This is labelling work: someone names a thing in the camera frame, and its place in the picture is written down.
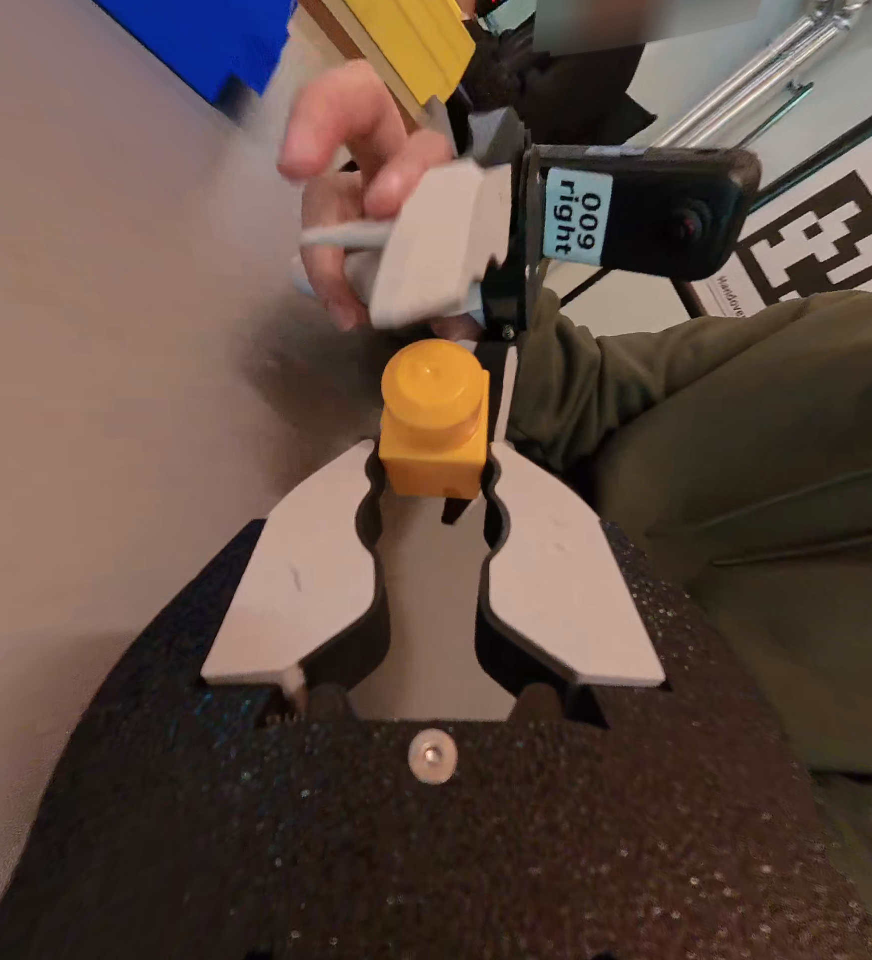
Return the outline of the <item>yellow toy block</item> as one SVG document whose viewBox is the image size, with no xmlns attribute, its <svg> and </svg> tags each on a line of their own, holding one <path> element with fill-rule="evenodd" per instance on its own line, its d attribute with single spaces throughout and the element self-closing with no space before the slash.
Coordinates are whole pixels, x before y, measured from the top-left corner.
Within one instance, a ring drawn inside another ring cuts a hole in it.
<svg viewBox="0 0 872 960">
<path fill-rule="evenodd" d="M 457 342 L 413 342 L 382 375 L 378 456 L 402 497 L 472 500 L 489 452 L 490 373 Z"/>
</svg>

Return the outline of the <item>blue plastic bin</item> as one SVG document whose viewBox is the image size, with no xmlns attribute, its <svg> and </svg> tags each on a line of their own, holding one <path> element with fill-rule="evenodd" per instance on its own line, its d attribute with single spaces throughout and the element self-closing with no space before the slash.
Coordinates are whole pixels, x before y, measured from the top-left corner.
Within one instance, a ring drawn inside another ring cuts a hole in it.
<svg viewBox="0 0 872 960">
<path fill-rule="evenodd" d="M 288 37 L 294 1 L 98 1 L 202 99 L 241 87 L 262 95 Z"/>
</svg>

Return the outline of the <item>person's right hand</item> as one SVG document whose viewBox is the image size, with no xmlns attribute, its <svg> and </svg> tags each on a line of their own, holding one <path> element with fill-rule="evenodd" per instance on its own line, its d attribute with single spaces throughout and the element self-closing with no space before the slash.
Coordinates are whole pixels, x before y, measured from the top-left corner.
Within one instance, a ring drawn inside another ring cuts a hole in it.
<svg viewBox="0 0 872 960">
<path fill-rule="evenodd" d="M 309 229 L 391 220 L 423 175 L 453 157 L 442 133 L 408 133 L 382 79 L 366 61 L 352 60 L 300 91 L 278 170 L 304 185 L 301 226 Z"/>
</svg>

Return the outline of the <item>chrome metal tubes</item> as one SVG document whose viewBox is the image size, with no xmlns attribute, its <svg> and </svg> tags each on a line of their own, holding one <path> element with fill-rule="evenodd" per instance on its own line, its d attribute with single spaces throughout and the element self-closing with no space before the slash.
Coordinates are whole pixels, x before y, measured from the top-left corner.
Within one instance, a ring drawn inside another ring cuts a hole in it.
<svg viewBox="0 0 872 960">
<path fill-rule="evenodd" d="M 870 6 L 870 1 L 808 2 L 800 18 L 657 135 L 652 145 L 689 149 L 713 143 L 726 127 L 842 43 Z"/>
</svg>

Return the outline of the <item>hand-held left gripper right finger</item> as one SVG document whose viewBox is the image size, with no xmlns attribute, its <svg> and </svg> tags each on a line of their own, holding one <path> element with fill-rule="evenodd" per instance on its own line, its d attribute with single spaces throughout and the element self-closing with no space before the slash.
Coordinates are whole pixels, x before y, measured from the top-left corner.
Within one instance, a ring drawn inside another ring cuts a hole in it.
<svg viewBox="0 0 872 960">
<path fill-rule="evenodd" d="M 540 666 L 579 686 L 661 687 L 653 642 L 597 513 L 505 441 L 490 445 L 488 508 L 501 529 L 480 610 Z"/>
</svg>

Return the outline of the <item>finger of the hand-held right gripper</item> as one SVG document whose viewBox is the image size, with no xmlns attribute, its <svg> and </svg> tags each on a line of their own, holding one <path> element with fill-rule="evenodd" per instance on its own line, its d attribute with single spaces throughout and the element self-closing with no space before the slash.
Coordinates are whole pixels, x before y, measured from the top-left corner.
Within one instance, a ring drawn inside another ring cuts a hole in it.
<svg viewBox="0 0 872 960">
<path fill-rule="evenodd" d="M 507 439 L 512 411 L 518 351 L 513 343 L 490 344 L 490 441 L 501 444 Z"/>
</svg>

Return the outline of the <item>fiducial marker sign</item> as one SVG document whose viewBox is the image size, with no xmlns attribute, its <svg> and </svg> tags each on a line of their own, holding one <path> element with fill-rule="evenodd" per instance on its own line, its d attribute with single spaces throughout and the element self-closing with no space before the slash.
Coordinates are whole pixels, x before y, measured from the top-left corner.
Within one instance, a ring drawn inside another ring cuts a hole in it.
<svg viewBox="0 0 872 960">
<path fill-rule="evenodd" d="M 693 317 L 872 292 L 872 116 L 757 195 L 726 264 L 676 284 Z"/>
</svg>

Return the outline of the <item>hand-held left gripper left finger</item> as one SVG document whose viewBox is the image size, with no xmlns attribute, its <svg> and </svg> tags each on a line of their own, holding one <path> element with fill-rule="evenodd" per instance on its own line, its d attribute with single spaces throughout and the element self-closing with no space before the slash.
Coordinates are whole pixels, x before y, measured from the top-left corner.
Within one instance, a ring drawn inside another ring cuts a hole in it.
<svg viewBox="0 0 872 960">
<path fill-rule="evenodd" d="M 208 685 L 356 687 L 382 665 L 384 488 L 366 438 L 271 510 L 202 665 Z"/>
</svg>

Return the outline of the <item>dark cloth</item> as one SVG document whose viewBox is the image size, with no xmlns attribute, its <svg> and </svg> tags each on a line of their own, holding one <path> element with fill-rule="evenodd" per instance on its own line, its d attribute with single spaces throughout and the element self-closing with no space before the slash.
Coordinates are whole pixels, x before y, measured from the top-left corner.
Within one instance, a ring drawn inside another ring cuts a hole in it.
<svg viewBox="0 0 872 960">
<path fill-rule="evenodd" d="M 616 146 L 658 118 L 629 88 L 642 45 L 554 55 L 535 51 L 528 34 L 480 40 L 462 86 L 473 108 L 511 107 L 535 143 Z"/>
</svg>

